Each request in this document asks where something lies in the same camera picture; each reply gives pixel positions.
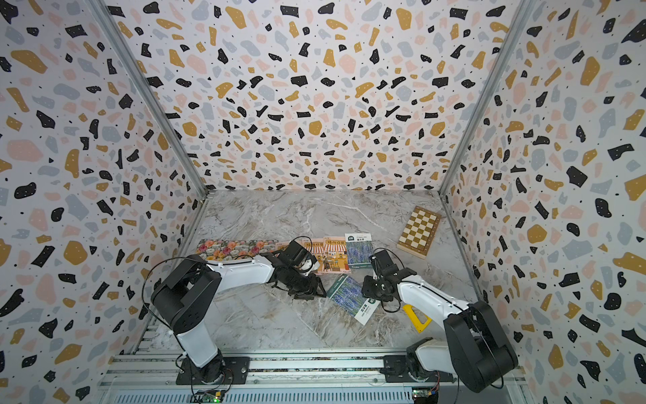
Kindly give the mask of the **sunflower seed packet pink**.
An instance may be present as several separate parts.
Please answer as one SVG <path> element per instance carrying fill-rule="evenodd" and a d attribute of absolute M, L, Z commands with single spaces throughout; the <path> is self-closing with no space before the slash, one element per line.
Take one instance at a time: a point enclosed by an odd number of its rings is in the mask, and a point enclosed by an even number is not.
<path fill-rule="evenodd" d="M 309 254 L 313 253 L 313 242 L 310 237 L 296 237 L 294 239 L 301 247 L 303 247 Z"/>
<path fill-rule="evenodd" d="M 325 268 L 326 260 L 326 245 L 324 238 L 314 238 L 311 245 L 311 254 L 316 258 L 316 263 L 314 264 L 311 272 L 318 272 L 320 269 Z"/>
<path fill-rule="evenodd" d="M 344 237 L 323 239 L 323 272 L 327 274 L 350 273 L 347 244 Z"/>

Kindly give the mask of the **lavender seed packet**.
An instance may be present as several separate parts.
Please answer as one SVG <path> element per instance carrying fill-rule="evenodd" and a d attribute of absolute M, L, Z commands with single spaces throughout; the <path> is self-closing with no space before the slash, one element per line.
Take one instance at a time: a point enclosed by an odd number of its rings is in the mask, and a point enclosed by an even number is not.
<path fill-rule="evenodd" d="M 349 269 L 370 268 L 370 257 L 373 255 L 372 236 L 369 233 L 346 233 L 345 242 Z"/>
<path fill-rule="evenodd" d="M 380 302 L 366 298 L 362 285 L 348 274 L 340 274 L 327 292 L 327 297 L 365 326 Z"/>

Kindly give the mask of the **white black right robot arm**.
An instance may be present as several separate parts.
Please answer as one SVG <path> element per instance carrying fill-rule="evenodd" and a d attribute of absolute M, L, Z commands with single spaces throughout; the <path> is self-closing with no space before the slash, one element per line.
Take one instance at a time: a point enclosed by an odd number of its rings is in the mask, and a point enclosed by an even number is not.
<path fill-rule="evenodd" d="M 469 303 L 427 283 L 416 271 L 398 266 L 390 250 L 370 257 L 373 274 L 364 278 L 362 294 L 381 303 L 392 301 L 422 312 L 444 332 L 446 347 L 426 341 L 410 346 L 411 372 L 452 373 L 471 392 L 504 386 L 505 376 L 518 367 L 518 356 L 492 307 Z"/>

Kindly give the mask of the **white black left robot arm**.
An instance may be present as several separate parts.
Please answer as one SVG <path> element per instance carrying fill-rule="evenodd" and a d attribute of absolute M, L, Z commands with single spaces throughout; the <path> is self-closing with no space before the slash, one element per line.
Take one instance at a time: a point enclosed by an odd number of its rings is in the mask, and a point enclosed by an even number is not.
<path fill-rule="evenodd" d="M 183 373 L 191 381 L 213 384 L 227 375 L 235 376 L 225 369 L 221 350 L 205 323 L 216 294 L 248 285 L 282 284 L 288 296 L 296 300 L 325 298 L 317 269 L 316 257 L 296 241 L 282 250 L 237 261 L 208 261 L 194 254 L 183 258 L 154 288 L 151 304 L 186 354 Z"/>

